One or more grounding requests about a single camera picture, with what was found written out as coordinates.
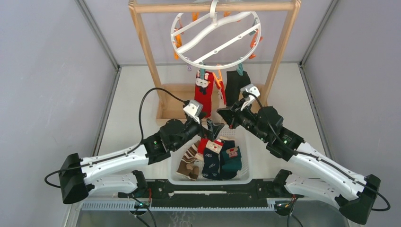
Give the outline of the black grey sock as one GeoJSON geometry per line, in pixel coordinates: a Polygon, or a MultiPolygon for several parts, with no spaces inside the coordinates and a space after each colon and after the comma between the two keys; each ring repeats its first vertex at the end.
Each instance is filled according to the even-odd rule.
{"type": "Polygon", "coordinates": [[[226,105],[232,106],[239,100],[240,89],[251,84],[247,71],[241,76],[236,70],[227,71],[227,84],[225,87],[226,105]]]}

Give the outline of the white perforated plastic basket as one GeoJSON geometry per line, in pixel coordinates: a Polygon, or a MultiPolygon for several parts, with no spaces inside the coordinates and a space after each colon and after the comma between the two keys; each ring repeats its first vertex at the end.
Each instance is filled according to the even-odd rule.
{"type": "Polygon", "coordinates": [[[195,136],[179,150],[172,152],[169,181],[176,185],[246,184],[252,179],[248,133],[242,128],[224,127],[214,148],[210,142],[195,136]]]}

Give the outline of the white round clip hanger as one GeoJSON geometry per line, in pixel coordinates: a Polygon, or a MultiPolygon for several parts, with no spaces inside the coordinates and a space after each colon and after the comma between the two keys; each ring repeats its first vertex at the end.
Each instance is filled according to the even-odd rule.
{"type": "Polygon", "coordinates": [[[262,22],[255,11],[218,12],[218,0],[209,0],[206,13],[178,13],[170,28],[174,58],[188,70],[207,70],[240,66],[256,57],[263,39],[262,22]]]}

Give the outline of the dark printed sock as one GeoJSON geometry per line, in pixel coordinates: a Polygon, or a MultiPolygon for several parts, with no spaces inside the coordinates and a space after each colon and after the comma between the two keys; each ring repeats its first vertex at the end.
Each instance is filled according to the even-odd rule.
{"type": "Polygon", "coordinates": [[[219,154],[222,150],[223,143],[221,140],[209,140],[204,149],[204,166],[202,176],[210,180],[221,181],[222,178],[218,172],[220,167],[219,154]]]}

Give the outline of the brown striped sock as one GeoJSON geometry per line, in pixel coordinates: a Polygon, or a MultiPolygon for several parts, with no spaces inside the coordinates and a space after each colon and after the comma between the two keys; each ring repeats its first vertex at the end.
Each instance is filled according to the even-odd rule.
{"type": "Polygon", "coordinates": [[[198,161],[196,154],[198,153],[199,144],[200,141],[197,141],[186,150],[176,171],[178,175],[185,176],[191,181],[196,181],[200,172],[199,167],[194,164],[198,161]]]}

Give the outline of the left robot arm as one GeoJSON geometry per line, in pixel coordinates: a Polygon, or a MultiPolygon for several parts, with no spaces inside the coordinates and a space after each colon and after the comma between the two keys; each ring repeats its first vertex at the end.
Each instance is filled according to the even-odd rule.
{"type": "Polygon", "coordinates": [[[207,120],[204,128],[195,120],[182,123],[169,120],[155,134],[143,139],[135,147],[108,155],[80,158],[77,153],[68,155],[59,173],[62,201],[73,204],[96,192],[117,192],[144,196],[148,184],[139,166],[161,162],[192,140],[195,136],[214,139],[224,124],[207,120]]]}

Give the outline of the red sock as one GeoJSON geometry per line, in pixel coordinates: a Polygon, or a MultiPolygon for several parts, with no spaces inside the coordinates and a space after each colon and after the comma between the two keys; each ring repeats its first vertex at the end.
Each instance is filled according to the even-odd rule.
{"type": "Polygon", "coordinates": [[[204,149],[205,149],[206,145],[208,144],[208,142],[209,142],[209,139],[202,138],[197,145],[197,153],[196,153],[195,157],[199,161],[204,161],[204,149]]]}
{"type": "Polygon", "coordinates": [[[203,105],[202,112],[206,113],[206,117],[211,116],[214,76],[212,72],[206,71],[201,76],[200,70],[196,73],[194,100],[203,105]]]}

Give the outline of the beige reindeer sock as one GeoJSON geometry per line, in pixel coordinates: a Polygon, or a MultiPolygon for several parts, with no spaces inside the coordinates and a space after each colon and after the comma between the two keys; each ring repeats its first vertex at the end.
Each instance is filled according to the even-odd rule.
{"type": "Polygon", "coordinates": [[[219,99],[218,108],[219,109],[225,108],[227,106],[227,102],[226,102],[223,78],[220,73],[218,75],[213,73],[213,76],[214,76],[214,82],[215,82],[216,88],[218,90],[218,99],[219,99]]]}

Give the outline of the navy sock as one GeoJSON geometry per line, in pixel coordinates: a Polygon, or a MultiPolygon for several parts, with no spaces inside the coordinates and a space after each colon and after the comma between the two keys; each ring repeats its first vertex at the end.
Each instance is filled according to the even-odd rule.
{"type": "Polygon", "coordinates": [[[239,155],[238,147],[234,140],[220,137],[223,147],[219,154],[220,158],[220,176],[223,180],[230,180],[237,176],[237,172],[241,170],[242,163],[239,155]]]}

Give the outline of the dark green sock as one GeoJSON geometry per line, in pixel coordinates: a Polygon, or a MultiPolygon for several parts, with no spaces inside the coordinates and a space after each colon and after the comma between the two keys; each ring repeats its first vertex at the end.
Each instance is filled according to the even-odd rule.
{"type": "Polygon", "coordinates": [[[240,148],[233,147],[221,151],[224,161],[222,169],[227,172],[237,172],[242,170],[242,155],[240,148]]]}

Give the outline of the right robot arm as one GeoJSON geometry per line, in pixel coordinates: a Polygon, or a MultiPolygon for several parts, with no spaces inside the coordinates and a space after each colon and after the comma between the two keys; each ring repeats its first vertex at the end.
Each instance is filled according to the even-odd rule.
{"type": "Polygon", "coordinates": [[[318,176],[309,179],[281,169],[273,180],[276,195],[306,196],[332,205],[355,223],[367,223],[381,183],[378,177],[354,173],[318,152],[285,128],[283,117],[272,106],[253,113],[248,107],[234,105],[220,108],[217,113],[231,129],[242,126],[266,143],[266,149],[273,156],[318,176]]]}

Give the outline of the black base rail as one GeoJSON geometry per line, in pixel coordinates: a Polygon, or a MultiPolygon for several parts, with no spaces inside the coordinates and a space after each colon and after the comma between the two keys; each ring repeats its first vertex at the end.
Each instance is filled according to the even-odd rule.
{"type": "Polygon", "coordinates": [[[273,181],[252,179],[247,184],[177,185],[167,179],[148,180],[146,189],[118,193],[118,198],[148,202],[151,208],[252,209],[270,208],[268,201],[288,201],[293,195],[273,181]]]}

